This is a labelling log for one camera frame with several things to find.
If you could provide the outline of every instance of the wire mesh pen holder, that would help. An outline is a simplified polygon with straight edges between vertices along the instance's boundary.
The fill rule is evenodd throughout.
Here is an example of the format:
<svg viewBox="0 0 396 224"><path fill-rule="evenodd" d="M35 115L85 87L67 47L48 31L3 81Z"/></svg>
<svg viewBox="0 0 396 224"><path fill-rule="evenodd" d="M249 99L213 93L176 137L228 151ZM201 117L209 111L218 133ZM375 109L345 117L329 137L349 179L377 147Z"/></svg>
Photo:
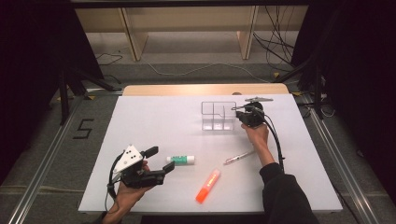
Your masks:
<svg viewBox="0 0 396 224"><path fill-rule="evenodd" d="M202 130L233 130L236 102L202 102Z"/></svg>

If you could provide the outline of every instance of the table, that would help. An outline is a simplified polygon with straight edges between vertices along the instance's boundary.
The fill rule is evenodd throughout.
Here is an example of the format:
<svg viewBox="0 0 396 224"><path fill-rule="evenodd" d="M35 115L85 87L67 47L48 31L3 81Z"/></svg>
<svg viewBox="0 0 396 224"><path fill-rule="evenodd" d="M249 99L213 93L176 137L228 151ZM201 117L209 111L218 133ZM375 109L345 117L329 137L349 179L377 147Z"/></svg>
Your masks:
<svg viewBox="0 0 396 224"><path fill-rule="evenodd" d="M193 155L195 164L177 166L164 184L146 193L133 212L141 215L219 215L262 213L263 183L260 161L249 156L228 166L227 158L251 150L245 131L236 120L232 131L203 131L201 102L234 101L245 104L255 96L273 98L263 103L276 126L285 159L285 170L296 175L314 212L338 212L342 206L332 188L303 119L283 84L147 85L125 89L114 109L78 211L105 210L106 182L115 158L128 144L138 150L159 147L148 159L151 170L166 164L167 156ZM231 95L235 92L244 95ZM276 158L270 136L269 148ZM194 198L211 171L221 170L218 183L203 204Z"/></svg>

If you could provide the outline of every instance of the glue stick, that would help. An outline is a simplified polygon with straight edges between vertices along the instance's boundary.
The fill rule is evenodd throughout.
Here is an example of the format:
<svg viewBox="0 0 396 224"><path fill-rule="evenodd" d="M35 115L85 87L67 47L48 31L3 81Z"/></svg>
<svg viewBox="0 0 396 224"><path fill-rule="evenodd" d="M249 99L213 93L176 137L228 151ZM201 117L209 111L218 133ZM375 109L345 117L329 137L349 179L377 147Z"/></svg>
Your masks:
<svg viewBox="0 0 396 224"><path fill-rule="evenodd" d="M209 176L209 178L206 180L205 184L202 186L197 196L195 197L195 200L198 203L204 202L206 196L209 194L209 191L213 188L213 185L215 185L219 177L220 177L220 170L214 170L212 174Z"/></svg>
<svg viewBox="0 0 396 224"><path fill-rule="evenodd" d="M167 162L174 161L175 165L193 165L195 162L194 156L173 156L166 157Z"/></svg>

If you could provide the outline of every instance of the pen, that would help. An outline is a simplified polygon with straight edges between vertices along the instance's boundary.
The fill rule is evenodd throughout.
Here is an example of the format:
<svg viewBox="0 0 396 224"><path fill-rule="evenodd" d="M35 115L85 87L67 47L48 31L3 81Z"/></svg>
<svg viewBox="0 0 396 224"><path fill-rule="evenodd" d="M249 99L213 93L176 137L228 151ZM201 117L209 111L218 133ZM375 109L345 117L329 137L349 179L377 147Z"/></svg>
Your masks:
<svg viewBox="0 0 396 224"><path fill-rule="evenodd" d="M250 154L253 154L254 152L255 152L254 150L251 150L249 152L245 152L244 154L232 157L230 159L227 159L223 164L224 165L228 165L228 164L231 164L231 163L233 163L235 161L239 161L240 159L245 158L246 156L248 156Z"/></svg>

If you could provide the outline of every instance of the orange marker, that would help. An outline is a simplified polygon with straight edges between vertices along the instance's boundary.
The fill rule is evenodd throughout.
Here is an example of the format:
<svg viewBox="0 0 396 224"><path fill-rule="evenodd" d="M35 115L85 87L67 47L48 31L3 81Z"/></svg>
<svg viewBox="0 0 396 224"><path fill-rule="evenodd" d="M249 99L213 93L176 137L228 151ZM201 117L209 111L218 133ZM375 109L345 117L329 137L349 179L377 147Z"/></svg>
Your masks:
<svg viewBox="0 0 396 224"><path fill-rule="evenodd" d="M210 177L206 180L205 184L202 186L198 195L195 197L195 200L198 203L204 202L207 194L209 194L209 191L212 189L213 185L215 185L219 177L220 177L220 170L214 170L210 175Z"/></svg>

